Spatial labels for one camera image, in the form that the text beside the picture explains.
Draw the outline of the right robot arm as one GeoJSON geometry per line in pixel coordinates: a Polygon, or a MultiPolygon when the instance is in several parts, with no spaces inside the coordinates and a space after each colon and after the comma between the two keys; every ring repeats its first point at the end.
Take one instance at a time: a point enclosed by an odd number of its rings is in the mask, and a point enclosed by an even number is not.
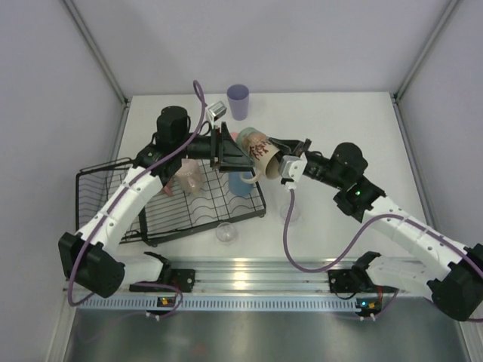
{"type": "Polygon", "coordinates": [[[348,270],[344,283],[350,292],[364,293],[391,287],[429,300],[456,321],[474,321],[482,304],[482,245],[466,246],[446,238],[398,206],[364,175],[368,166],[354,143],[337,145],[331,157],[310,150],[310,140],[278,140],[276,155],[281,182],[289,192],[302,176],[337,189],[334,202],[361,228],[344,251],[330,264],[317,268],[327,272],[341,262],[362,233],[373,228],[406,250],[418,265],[367,252],[348,270]]]}

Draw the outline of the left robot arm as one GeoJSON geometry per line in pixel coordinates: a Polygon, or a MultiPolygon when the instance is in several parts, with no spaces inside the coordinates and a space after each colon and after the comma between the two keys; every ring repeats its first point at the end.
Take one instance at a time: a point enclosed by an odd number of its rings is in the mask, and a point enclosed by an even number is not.
{"type": "Polygon", "coordinates": [[[245,172],[251,158],[230,136],[225,123],[208,136],[200,128],[189,130],[190,118],[181,106],[163,108],[150,144],[96,215],[76,233],[64,233],[58,247],[63,272],[71,290],[78,284],[104,298],[120,287],[147,282],[154,290],[166,290],[172,281],[166,258],[152,252],[118,256],[117,249],[148,202],[181,168],[184,158],[208,160],[220,172],[245,172]]]}

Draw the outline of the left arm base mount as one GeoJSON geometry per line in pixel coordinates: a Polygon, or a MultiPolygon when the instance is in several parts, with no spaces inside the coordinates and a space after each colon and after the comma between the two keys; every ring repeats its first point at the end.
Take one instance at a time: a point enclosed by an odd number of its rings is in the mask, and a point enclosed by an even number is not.
{"type": "Polygon", "coordinates": [[[163,264],[160,274],[155,281],[138,281],[129,286],[132,293],[141,292],[168,292],[169,289],[162,287],[162,284],[176,287],[183,293],[190,293],[195,283],[195,270],[189,268],[174,268],[172,261],[160,254],[144,252],[150,259],[157,259],[163,264]]]}

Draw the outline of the blue plastic tumbler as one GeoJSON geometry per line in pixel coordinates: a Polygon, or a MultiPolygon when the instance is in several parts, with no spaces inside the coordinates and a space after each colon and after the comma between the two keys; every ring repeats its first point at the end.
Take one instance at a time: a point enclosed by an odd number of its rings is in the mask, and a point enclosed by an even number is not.
{"type": "Polygon", "coordinates": [[[229,173],[229,191],[235,196],[247,197],[253,189],[253,185],[246,183],[242,178],[250,179],[251,172],[231,172],[229,173]]]}

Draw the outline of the purple plastic tumbler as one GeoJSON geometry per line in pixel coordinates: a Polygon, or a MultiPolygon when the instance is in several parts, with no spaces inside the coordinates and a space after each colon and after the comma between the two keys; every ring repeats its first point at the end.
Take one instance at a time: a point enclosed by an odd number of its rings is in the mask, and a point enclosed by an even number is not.
{"type": "Polygon", "coordinates": [[[243,121],[248,116],[250,92],[243,84],[234,84],[226,91],[232,117],[236,121],[243,121]]]}

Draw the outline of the pale pink iridescent mug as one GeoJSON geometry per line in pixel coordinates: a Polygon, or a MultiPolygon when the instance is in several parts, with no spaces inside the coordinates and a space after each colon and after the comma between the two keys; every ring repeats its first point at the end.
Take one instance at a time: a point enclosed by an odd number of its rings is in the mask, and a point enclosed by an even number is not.
{"type": "Polygon", "coordinates": [[[204,183],[198,162],[188,158],[182,160],[180,169],[175,173],[175,178],[184,192],[194,195],[201,191],[204,183]]]}

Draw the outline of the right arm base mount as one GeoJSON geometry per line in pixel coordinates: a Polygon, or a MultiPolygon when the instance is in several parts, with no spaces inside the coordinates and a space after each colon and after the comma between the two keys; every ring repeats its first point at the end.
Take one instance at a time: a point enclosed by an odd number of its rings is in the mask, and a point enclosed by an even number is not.
{"type": "Polygon", "coordinates": [[[350,268],[329,270],[330,291],[337,295],[377,292],[377,287],[369,278],[367,270],[369,264],[380,256],[380,253],[369,251],[359,257],[350,268]]]}

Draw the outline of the cream seashell mug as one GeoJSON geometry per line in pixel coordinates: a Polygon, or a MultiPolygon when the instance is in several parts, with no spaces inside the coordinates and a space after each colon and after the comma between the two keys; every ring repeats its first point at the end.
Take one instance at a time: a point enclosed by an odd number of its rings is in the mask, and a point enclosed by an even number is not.
{"type": "Polygon", "coordinates": [[[250,179],[240,176],[244,183],[254,184],[262,176],[267,179],[280,177],[277,157],[281,155],[281,151],[267,135],[253,127],[246,127],[238,134],[236,142],[254,162],[255,175],[250,179]]]}

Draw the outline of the pink ghost pattern mug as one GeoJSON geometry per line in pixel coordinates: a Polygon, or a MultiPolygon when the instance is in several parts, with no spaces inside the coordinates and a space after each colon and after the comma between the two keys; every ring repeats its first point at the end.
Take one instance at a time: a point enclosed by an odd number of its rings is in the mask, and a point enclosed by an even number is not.
{"type": "Polygon", "coordinates": [[[162,191],[168,195],[168,196],[172,196],[173,195],[173,191],[172,191],[172,187],[173,187],[173,184],[174,184],[174,179],[171,178],[167,184],[163,187],[162,191]]]}

